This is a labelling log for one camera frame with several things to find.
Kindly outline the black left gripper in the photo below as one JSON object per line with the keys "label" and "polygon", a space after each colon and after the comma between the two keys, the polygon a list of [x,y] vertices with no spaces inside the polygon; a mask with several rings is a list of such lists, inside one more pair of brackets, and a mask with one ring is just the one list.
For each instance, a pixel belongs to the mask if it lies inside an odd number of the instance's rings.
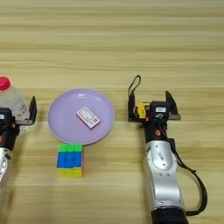
{"label": "black left gripper", "polygon": [[32,126],[35,123],[34,121],[37,116],[37,103],[35,96],[31,99],[29,112],[31,120],[0,122],[0,148],[6,148],[12,151],[20,133],[20,127]]}

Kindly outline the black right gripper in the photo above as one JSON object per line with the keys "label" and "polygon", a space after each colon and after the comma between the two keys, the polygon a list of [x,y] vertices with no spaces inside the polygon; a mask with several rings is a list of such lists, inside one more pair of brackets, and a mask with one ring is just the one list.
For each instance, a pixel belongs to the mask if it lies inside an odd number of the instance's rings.
{"label": "black right gripper", "polygon": [[166,134],[167,122],[169,120],[179,121],[181,115],[178,115],[177,104],[174,101],[171,93],[169,91],[165,92],[166,101],[170,104],[170,112],[172,115],[162,118],[160,117],[149,117],[146,118],[137,118],[135,117],[134,108],[135,108],[135,94],[131,93],[129,95],[128,101],[128,112],[130,118],[129,121],[133,123],[140,123],[141,127],[144,129],[145,142],[148,143],[154,140],[167,141],[168,136]]}

